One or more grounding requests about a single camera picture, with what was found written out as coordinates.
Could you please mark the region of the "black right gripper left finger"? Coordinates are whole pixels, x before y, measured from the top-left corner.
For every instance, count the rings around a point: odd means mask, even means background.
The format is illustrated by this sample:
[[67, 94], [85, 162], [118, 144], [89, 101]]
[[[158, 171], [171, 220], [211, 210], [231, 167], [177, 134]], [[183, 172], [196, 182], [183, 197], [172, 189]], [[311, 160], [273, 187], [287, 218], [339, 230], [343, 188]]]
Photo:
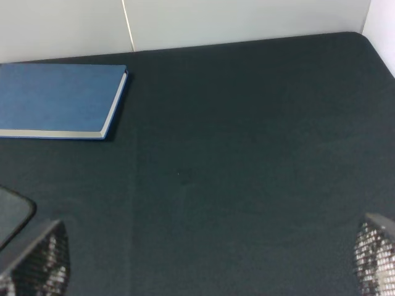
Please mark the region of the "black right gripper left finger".
[[1, 252], [1, 295], [65, 295], [69, 237], [61, 220], [41, 223]]

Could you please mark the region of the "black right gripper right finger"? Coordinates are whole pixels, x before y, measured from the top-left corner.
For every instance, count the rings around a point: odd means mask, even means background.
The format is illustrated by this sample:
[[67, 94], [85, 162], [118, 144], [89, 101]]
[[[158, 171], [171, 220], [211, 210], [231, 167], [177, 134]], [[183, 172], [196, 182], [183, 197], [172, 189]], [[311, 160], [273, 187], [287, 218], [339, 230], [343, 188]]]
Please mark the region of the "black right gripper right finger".
[[367, 213], [354, 246], [354, 272], [361, 295], [394, 295], [394, 221]]

